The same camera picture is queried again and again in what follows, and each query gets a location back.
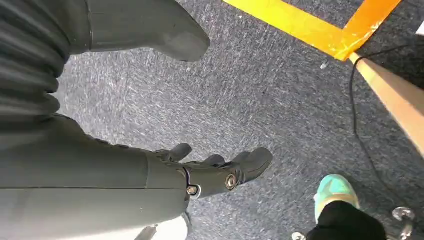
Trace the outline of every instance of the sneaker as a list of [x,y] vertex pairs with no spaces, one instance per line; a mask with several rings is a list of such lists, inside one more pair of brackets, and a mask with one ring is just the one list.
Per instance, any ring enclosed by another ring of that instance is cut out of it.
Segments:
[[332,202],[343,201],[357,209],[360,208],[354,188],[346,178],[338,174],[331,174],[324,177],[313,199],[315,200],[316,223],[318,223],[323,209]]

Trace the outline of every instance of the black cable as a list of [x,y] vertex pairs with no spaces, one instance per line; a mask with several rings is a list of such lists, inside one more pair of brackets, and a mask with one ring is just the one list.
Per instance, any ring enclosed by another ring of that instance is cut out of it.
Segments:
[[[371,54],[367,54],[367,55],[364,55],[364,56],[361,56],[361,57],[359,57],[356,61],[355,61],[355,63],[354,63],[354,65],[353,65],[353,69],[352,69],[352,73],[351,73],[351,75],[350,75],[350,81],[349,81],[349,98],[350,98],[350,107],[351,107],[351,112],[352,112],[352,124],[353,124],[353,135],[355,136],[355,138],[356,138],[356,140],[358,141],[358,143],[359,143],[359,145],[360,145],[360,147],[361,147],[361,149],[363,150],[363,152],[364,152],[364,154],[365,154],[365,157],[366,157],[366,159],[367,159],[367,161],[368,161],[368,163],[369,163],[369,165],[370,165],[370,167],[371,167],[371,169],[372,169],[372,171],[373,171],[373,173],[374,173],[374,175],[375,175],[375,177],[377,178],[377,180],[380,182],[380,184],[385,188],[385,189],[387,189],[391,194],[392,194],[392,196],[394,196],[395,198],[396,198],[396,200],[398,201],[398,202],[400,202],[402,205],[404,205],[405,207],[409,207],[409,208],[411,208],[412,209],[412,207],[411,207],[411,205],[408,203],[408,201],[405,199],[405,198],[403,198],[403,197],[401,197],[399,194],[397,194],[396,193],[396,191],[394,191],[393,189],[391,189],[385,182],[384,182],[384,180],[383,180],[383,178],[382,178],[382,176],[380,175],[380,173],[377,171],[377,168],[376,168],[376,166],[375,166],[375,164],[374,164],[374,162],[373,162],[373,160],[372,160],[372,158],[371,158],[371,156],[370,156],[370,153],[368,152],[368,150],[367,150],[367,148],[366,148],[366,146],[365,146],[365,144],[364,144],[364,142],[361,140],[361,137],[359,136],[359,134],[358,134],[358,116],[357,116],[357,110],[356,110],[356,106],[355,106],[355,96],[354,96],[354,88],[353,88],[353,85],[354,85],[354,77],[355,77],[355,71],[356,71],[356,69],[357,69],[357,65],[358,65],[358,63],[361,61],[361,60],[363,60],[363,59],[368,59],[368,58],[370,58],[370,57],[373,57],[373,56],[377,56],[377,55],[381,55],[381,54],[386,54],[386,53],[389,53],[389,52],[392,52],[392,51],[395,51],[395,50],[399,50],[399,49],[403,49],[403,48],[408,48],[408,47],[424,47],[424,44],[405,44],[405,45],[400,45],[400,46],[396,46],[396,47],[393,47],[393,48],[389,48],[389,49],[387,49],[387,50],[383,50],[383,51],[380,51],[380,52],[375,52],[375,53],[371,53]],[[391,197],[389,197],[390,198],[390,200],[393,202],[393,205],[395,205],[396,206],[396,202],[393,200],[393,198],[391,198]]]

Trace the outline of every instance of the wooden pole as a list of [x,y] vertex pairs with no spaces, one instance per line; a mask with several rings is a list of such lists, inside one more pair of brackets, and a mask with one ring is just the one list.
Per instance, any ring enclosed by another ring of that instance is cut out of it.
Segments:
[[[359,57],[353,53],[349,59],[355,63]],[[424,91],[368,59],[356,68],[424,156]]]

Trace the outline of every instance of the pant leg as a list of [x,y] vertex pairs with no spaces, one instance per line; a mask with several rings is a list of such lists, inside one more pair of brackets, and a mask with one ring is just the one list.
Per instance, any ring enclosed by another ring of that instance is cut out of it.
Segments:
[[322,211],[308,240],[385,240],[383,225],[344,201],[334,201]]

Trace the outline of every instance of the yellow tape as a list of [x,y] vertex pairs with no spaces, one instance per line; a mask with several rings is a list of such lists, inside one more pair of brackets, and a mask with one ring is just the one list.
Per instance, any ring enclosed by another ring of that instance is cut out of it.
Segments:
[[359,49],[401,2],[364,0],[340,29],[282,0],[223,1],[341,61]]

